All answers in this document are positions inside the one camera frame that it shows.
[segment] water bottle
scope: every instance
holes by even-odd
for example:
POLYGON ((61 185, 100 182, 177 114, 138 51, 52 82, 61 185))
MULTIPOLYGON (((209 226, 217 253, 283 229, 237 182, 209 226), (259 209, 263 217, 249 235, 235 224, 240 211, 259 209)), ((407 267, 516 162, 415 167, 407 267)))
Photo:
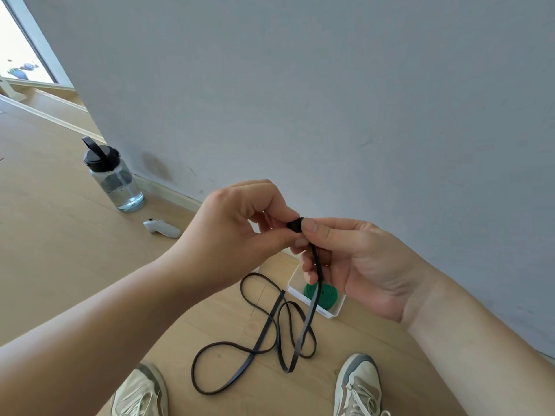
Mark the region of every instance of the water bottle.
POLYGON ((83 161, 115 207, 122 212, 140 209, 143 193, 119 152, 110 146, 99 146, 87 136, 83 141, 89 148, 83 161))

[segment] green item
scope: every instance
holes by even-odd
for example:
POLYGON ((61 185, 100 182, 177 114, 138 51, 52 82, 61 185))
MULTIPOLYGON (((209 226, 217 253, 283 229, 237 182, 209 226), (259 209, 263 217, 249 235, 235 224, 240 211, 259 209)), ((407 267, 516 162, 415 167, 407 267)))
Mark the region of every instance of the green item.
MULTIPOLYGON (((313 285, 306 285, 303 292, 304 295, 311 300, 314 296, 314 292, 316 292, 317 286, 318 283, 315 283, 313 285)), ((332 306, 334 306, 336 301, 337 289, 333 286, 328 285, 327 283, 322 283, 322 293, 320 294, 318 305, 328 311, 332 306)))

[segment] black cable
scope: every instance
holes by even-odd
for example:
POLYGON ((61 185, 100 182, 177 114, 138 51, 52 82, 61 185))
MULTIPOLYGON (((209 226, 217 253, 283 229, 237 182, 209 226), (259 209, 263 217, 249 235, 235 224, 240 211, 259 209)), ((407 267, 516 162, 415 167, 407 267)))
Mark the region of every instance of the black cable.
MULTIPOLYGON (((292 229, 295 232, 300 232, 301 231, 301 229, 300 229, 301 220, 302 220, 302 217, 293 221, 293 222, 288 223, 288 228, 292 229)), ((272 280, 267 278, 265 275, 263 275, 261 273, 249 273, 249 274, 247 274, 243 278, 243 280, 241 280, 241 283, 239 285, 239 290, 241 292, 241 296, 248 303, 250 303, 253 307, 262 311, 263 313, 265 313, 268 316, 268 318, 266 320, 266 323, 264 324, 264 327, 262 328, 262 331, 260 332, 260 335, 258 336, 258 339, 256 340, 256 343, 255 343, 255 345, 252 349, 249 349, 248 347, 245 347, 245 346, 241 346, 240 344, 234 343, 234 342, 215 342, 215 343, 210 343, 210 344, 206 345, 205 347, 203 347, 201 350, 199 350, 199 352, 197 353, 197 355, 193 359, 193 363, 191 365, 191 381, 193 383, 193 386, 195 387, 195 390, 197 390, 199 393, 204 394, 204 395, 213 395, 213 394, 218 394, 218 393, 222 392, 227 387, 232 385, 245 372, 246 368, 253 361, 254 356, 256 356, 257 354, 268 353, 269 351, 274 349, 274 347, 276 347, 276 346, 277 346, 277 358, 279 359, 281 369, 283 369, 283 371, 285 373, 291 373, 295 370, 295 366, 297 364, 297 361, 299 360, 299 357, 308 359, 308 358, 311 358, 312 356, 314 356, 314 354, 316 353, 316 336, 314 335, 314 331, 312 331, 312 328, 310 327, 310 325, 312 323, 312 319, 314 318, 314 314, 316 312, 316 306, 317 306, 318 301, 320 299, 320 294, 322 293, 323 272, 322 272, 322 266, 320 264, 320 258, 318 256, 318 251, 316 250, 316 247, 313 244, 310 244, 310 248, 312 250, 312 255, 314 256, 314 263, 316 265, 316 273, 318 274, 318 287, 317 287, 316 291, 314 292, 314 296, 312 297, 312 300, 310 302, 310 307, 309 307, 308 314, 305 315, 302 308, 296 302, 293 302, 292 300, 285 300, 285 291, 283 289, 280 289, 280 287, 278 285, 276 285, 272 280), (272 308, 272 310, 270 312, 267 312, 264 308, 258 306, 254 302, 251 302, 245 296, 245 293, 243 292, 243 284, 245 283, 246 279, 248 279, 249 277, 252 277, 252 276, 261 277, 261 278, 265 279, 266 281, 268 281, 272 286, 274 286, 280 292, 279 297, 277 298, 276 302, 274 303, 274 307, 272 308), (301 319, 303 321, 301 334, 299 335, 296 342, 295 342, 295 338, 294 338, 294 335, 293 335, 293 319, 292 319, 292 316, 291 316, 291 309, 289 308, 290 306, 295 308, 295 310, 299 313, 299 316, 301 317, 301 319), (288 319, 289 319, 289 338, 291 339, 291 343, 293 344, 293 347, 294 347, 293 356, 291 357, 291 363, 289 364, 289 366, 285 363, 285 359, 283 357, 283 352, 281 350, 281 330, 280 330, 279 321, 280 321, 281 310, 284 307, 287 309, 288 319), (274 344, 272 344, 272 346, 269 347, 268 349, 261 350, 260 346, 262 345, 262 342, 264 341, 264 338, 266 337, 267 331, 268 331, 268 329, 270 328, 270 326, 272 324, 274 325, 274 327, 276 329, 276 339, 274 341, 274 344), (312 351, 312 353, 310 353, 308 355, 303 355, 302 354, 302 346, 304 345, 307 334, 309 334, 310 337, 312 338, 312 340, 314 341, 314 350, 312 351), (220 388, 218 388, 214 391, 205 391, 205 390, 201 389, 198 386, 197 381, 195 380, 195 366, 197 364, 197 360, 200 357, 200 355, 202 355, 206 350, 208 350, 212 347, 215 347, 215 346, 231 346, 231 347, 234 347, 235 349, 242 350, 243 352, 248 352, 249 355, 247 356, 245 362, 243 362, 241 367, 235 372, 235 374, 229 379, 229 381, 226 382, 226 384, 224 384, 222 387, 220 387, 220 388)))

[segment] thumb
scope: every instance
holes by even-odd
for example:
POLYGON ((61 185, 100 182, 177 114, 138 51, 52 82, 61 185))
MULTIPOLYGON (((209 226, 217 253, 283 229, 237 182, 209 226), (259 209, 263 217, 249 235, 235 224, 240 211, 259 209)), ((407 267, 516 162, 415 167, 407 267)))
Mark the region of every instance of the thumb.
POLYGON ((266 260, 281 250, 292 247, 299 238, 302 238, 301 233, 295 233, 287 228, 280 228, 257 234, 251 241, 254 244, 253 250, 256 251, 256 254, 266 260))
POLYGON ((332 229, 309 217, 302 220, 301 228, 306 239, 329 251, 354 254, 363 250, 367 244, 366 231, 332 229))

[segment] white sneaker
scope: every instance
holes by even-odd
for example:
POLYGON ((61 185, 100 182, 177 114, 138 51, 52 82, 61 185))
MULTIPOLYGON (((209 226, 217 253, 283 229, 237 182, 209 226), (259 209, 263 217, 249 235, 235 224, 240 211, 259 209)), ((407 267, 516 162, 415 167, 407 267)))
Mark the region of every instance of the white sneaker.
POLYGON ((378 367, 367 354, 354 354, 337 376, 334 416, 391 416, 381 401, 378 367))
POLYGON ((118 388, 112 416, 168 416, 168 391, 154 364, 141 362, 118 388))

